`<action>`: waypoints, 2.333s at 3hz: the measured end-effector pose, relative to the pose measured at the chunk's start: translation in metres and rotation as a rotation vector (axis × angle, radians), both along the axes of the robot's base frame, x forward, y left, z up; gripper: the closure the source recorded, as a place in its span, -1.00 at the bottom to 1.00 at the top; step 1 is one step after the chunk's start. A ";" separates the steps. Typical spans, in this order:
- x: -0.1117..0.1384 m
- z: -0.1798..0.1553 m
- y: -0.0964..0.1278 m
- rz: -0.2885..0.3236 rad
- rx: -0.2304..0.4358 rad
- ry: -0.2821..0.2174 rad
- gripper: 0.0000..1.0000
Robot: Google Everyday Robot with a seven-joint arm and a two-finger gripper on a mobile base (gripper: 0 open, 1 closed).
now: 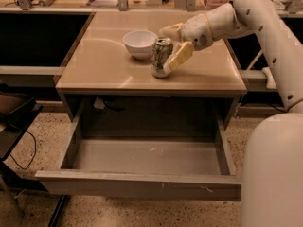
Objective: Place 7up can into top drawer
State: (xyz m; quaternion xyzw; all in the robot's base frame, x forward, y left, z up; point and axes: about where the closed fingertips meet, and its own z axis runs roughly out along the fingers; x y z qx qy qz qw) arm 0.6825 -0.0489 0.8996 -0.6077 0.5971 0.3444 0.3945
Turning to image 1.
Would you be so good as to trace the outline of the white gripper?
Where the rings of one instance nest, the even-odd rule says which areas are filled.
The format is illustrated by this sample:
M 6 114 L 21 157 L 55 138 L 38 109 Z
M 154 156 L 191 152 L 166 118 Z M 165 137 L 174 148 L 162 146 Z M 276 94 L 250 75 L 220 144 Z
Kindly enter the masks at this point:
M 159 34 L 173 40 L 172 53 L 163 66 L 165 73 L 171 73 L 189 60 L 194 49 L 200 51 L 213 44 L 210 23 L 203 13 L 188 19 L 184 24 L 163 27 Z

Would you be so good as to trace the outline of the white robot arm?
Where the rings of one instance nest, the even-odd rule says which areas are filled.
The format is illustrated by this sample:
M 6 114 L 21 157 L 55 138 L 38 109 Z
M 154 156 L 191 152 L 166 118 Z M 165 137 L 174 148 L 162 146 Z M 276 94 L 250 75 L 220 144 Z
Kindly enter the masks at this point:
M 177 42 L 164 70 L 171 73 L 195 50 L 222 38 L 257 36 L 286 109 L 259 123 L 244 153 L 241 227 L 303 227 L 303 45 L 273 0 L 233 0 L 160 33 Z

